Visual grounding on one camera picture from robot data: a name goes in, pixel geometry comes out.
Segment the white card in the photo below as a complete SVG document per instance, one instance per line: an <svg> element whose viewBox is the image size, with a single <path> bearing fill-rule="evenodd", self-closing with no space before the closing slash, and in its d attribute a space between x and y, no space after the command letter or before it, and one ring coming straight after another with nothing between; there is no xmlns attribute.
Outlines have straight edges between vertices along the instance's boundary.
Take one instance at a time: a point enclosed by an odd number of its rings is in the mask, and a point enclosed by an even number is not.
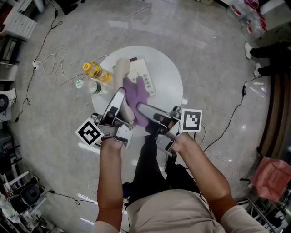
<svg viewBox="0 0 291 233"><path fill-rule="evenodd" d="M93 146L99 141L104 133L94 124L91 118L88 118L76 131L76 135L88 146Z"/></svg>
<svg viewBox="0 0 291 233"><path fill-rule="evenodd" d="M180 132L200 132L202 110L182 109Z"/></svg>

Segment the purple glove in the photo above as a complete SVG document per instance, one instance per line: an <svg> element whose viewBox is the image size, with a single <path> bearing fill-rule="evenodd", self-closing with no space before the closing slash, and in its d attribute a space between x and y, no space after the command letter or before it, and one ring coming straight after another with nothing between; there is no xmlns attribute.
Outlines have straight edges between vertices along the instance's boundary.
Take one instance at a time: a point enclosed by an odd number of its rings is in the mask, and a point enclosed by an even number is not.
<svg viewBox="0 0 291 233"><path fill-rule="evenodd" d="M146 127L149 124L149 120L136 109L139 102L147 104L147 98L150 96L146 91L144 79L140 76L137 77L135 84L128 77L125 77L123 79L123 88L126 90L126 102L135 115L137 125Z"/></svg>

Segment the bottle cap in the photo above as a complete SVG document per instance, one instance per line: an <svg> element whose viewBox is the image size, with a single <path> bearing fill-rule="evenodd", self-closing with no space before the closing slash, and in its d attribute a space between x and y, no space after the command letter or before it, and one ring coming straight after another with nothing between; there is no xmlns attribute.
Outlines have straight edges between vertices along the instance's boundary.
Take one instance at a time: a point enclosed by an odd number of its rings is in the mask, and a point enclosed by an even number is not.
<svg viewBox="0 0 291 233"><path fill-rule="evenodd" d="M76 82L76 87L78 88L78 89L80 89L81 87L83 87L84 86L84 81L83 80L78 80L77 82Z"/></svg>
<svg viewBox="0 0 291 233"><path fill-rule="evenodd" d="M92 69L92 65L88 62L86 62L84 65L83 65L83 70L84 71L89 71Z"/></svg>

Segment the hand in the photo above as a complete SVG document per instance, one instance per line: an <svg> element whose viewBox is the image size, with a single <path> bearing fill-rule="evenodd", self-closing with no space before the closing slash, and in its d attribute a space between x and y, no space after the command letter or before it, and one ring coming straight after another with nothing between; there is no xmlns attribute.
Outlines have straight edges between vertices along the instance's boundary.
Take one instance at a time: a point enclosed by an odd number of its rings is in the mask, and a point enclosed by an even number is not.
<svg viewBox="0 0 291 233"><path fill-rule="evenodd" d="M188 133L182 133L175 138L172 149L180 154L186 153L186 145L192 139Z"/></svg>
<svg viewBox="0 0 291 233"><path fill-rule="evenodd" d="M120 150L122 148L122 142L119 142L117 140L115 140L115 138L108 138L105 139L104 141L102 141L101 143L101 149L117 149Z"/></svg>

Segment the forearm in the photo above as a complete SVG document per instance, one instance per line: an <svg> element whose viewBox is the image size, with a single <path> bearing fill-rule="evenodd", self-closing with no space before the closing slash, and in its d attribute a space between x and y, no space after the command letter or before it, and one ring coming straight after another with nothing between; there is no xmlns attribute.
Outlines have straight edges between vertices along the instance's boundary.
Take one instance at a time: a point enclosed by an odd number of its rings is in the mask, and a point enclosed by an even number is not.
<svg viewBox="0 0 291 233"><path fill-rule="evenodd" d="M97 190L99 213L96 221L106 222L118 231L121 226L123 206L121 147L122 143L114 138L102 142Z"/></svg>
<svg viewBox="0 0 291 233"><path fill-rule="evenodd" d="M99 208L122 209L123 189L120 149L109 146L101 148L97 201Z"/></svg>
<svg viewBox="0 0 291 233"><path fill-rule="evenodd" d="M181 137L185 137L184 147L179 153L205 199L212 201L230 195L231 191L226 178L210 162L198 144L188 134Z"/></svg>

